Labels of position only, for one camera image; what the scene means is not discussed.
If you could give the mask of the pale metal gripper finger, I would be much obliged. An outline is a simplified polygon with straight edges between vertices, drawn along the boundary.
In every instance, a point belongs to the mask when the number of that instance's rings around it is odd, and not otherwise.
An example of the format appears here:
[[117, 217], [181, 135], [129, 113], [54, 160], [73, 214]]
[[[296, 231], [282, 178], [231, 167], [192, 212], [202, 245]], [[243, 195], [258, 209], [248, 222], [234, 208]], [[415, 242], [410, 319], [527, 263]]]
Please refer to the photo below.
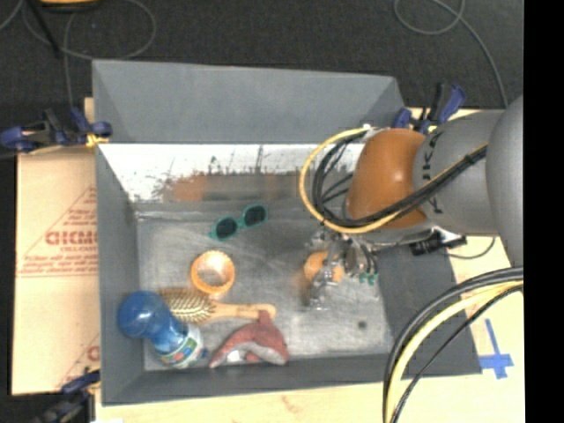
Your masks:
[[317, 273], [317, 283], [319, 286], [337, 285], [340, 282], [340, 264], [325, 259], [322, 267]]
[[325, 287], [311, 286], [308, 297], [308, 308], [315, 311], [326, 311], [328, 309], [325, 303], [326, 290]]

